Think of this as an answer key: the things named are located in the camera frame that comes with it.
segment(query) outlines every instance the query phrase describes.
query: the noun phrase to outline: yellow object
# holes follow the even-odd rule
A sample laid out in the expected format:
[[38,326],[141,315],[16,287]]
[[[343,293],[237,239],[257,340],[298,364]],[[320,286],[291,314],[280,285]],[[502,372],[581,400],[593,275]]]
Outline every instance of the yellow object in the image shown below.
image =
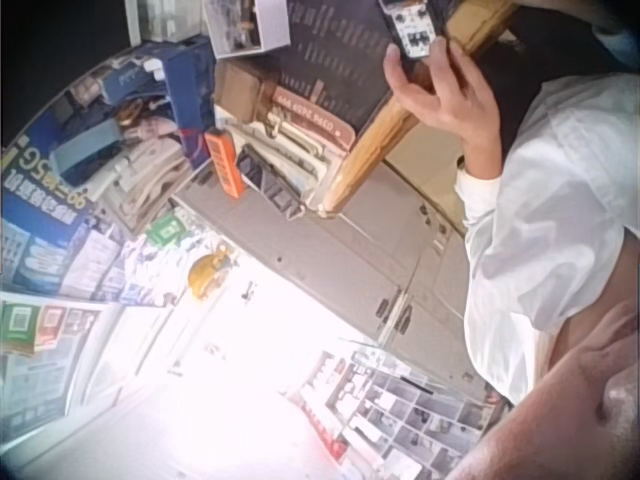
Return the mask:
[[227,277],[231,259],[224,246],[220,246],[215,253],[205,255],[196,260],[189,270],[189,288],[198,300],[204,300],[219,288]]

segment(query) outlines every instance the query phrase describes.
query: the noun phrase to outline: white shirt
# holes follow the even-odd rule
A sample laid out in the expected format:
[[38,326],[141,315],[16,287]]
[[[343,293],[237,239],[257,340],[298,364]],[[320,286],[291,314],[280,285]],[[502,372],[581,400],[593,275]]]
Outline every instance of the white shirt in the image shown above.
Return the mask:
[[626,74],[547,83],[502,177],[459,172],[467,348],[515,404],[544,374],[565,320],[602,293],[624,228],[638,235],[639,89]]

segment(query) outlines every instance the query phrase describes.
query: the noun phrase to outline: display rack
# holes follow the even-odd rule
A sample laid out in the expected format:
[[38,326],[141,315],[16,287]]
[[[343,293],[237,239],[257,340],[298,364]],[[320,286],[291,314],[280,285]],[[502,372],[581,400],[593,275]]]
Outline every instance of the display rack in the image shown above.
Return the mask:
[[302,397],[332,438],[348,443],[371,471],[412,480],[445,478],[495,411],[365,345],[347,357],[323,352]]

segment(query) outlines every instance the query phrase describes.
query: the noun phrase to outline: qr code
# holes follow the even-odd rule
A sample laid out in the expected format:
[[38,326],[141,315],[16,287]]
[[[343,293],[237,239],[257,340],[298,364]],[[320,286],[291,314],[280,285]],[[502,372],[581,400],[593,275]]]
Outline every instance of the qr code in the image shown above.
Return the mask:
[[13,307],[11,319],[9,320],[9,330],[12,332],[26,332],[29,330],[29,320],[31,319],[31,308]]
[[60,324],[63,313],[64,310],[61,308],[47,310],[47,313],[44,315],[44,320],[42,320],[42,326],[45,328],[57,327]]
[[69,312],[69,316],[67,317],[67,324],[68,325],[75,325],[77,323],[80,323],[80,319],[82,318],[82,311],[81,310],[71,310]]

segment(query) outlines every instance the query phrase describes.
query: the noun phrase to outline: orange box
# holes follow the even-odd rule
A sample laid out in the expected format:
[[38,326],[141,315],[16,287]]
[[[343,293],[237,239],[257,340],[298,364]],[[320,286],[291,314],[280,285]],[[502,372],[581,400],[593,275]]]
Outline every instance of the orange box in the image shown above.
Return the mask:
[[212,128],[205,132],[204,140],[222,188],[233,198],[240,198],[246,187],[236,167],[236,149],[231,134]]

